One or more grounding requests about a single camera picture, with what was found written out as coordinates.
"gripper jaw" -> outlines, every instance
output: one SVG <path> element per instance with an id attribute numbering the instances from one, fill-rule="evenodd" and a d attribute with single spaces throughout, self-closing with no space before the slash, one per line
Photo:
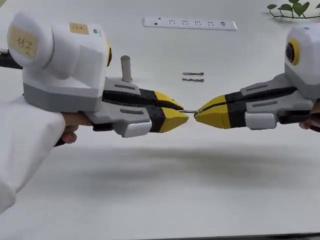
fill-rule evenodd
<path id="1" fill-rule="evenodd" d="M 85 112 L 94 131 L 112 131 L 124 138 L 165 133 L 187 122 L 183 107 L 163 93 L 106 79 L 100 110 Z"/>
<path id="2" fill-rule="evenodd" d="M 221 129 L 274 129 L 277 123 L 303 122 L 314 100 L 305 98 L 284 73 L 266 82 L 221 95 L 199 108 L 197 122 Z"/>

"metal rod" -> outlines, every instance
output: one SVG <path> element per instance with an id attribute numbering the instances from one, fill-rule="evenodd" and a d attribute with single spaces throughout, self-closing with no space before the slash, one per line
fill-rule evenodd
<path id="1" fill-rule="evenodd" d="M 183 75 L 203 76 L 203 75 L 205 75 L 205 73 L 204 72 L 183 72 Z"/>
<path id="2" fill-rule="evenodd" d="M 199 114 L 202 110 L 178 110 L 178 112 L 183 114 Z"/>
<path id="3" fill-rule="evenodd" d="M 201 83 L 205 81 L 203 78 L 182 78 L 182 80 L 188 81 L 188 82 L 201 82 Z"/>
<path id="4" fill-rule="evenodd" d="M 121 68 L 122 68 L 122 81 L 131 84 L 132 77 L 131 77 L 131 64 L 130 64 L 130 57 L 129 56 L 122 56 L 121 57 Z"/>

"power strip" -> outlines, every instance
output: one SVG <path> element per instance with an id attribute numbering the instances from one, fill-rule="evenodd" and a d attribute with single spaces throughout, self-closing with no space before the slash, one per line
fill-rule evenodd
<path id="1" fill-rule="evenodd" d="M 145 16 L 143 26 L 151 28 L 175 29 L 206 29 L 206 30 L 237 30 L 234 21 L 191 19 L 177 17 Z"/>

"white sleeve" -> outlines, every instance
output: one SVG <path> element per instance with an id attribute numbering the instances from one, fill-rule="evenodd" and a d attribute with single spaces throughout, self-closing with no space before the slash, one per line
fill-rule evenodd
<path id="1" fill-rule="evenodd" d="M 16 202 L 65 127 L 61 113 L 29 105 L 23 97 L 0 105 L 0 214 Z"/>

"human hand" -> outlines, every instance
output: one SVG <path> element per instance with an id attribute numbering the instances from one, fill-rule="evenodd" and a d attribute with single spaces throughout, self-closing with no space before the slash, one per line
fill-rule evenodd
<path id="1" fill-rule="evenodd" d="M 320 128 L 320 117 L 318 116 L 319 113 L 320 113 L 320 101 L 317 101 L 310 112 L 311 116 L 309 117 L 309 119 L 299 123 L 300 128 L 305 130 L 309 130 L 310 128 L 312 128 L 312 126 Z"/>
<path id="2" fill-rule="evenodd" d="M 77 140 L 77 135 L 75 131 L 78 130 L 79 126 L 91 126 L 92 122 L 81 112 L 69 113 L 62 112 L 62 116 L 65 121 L 65 129 L 61 139 L 66 144 L 73 144 Z"/>

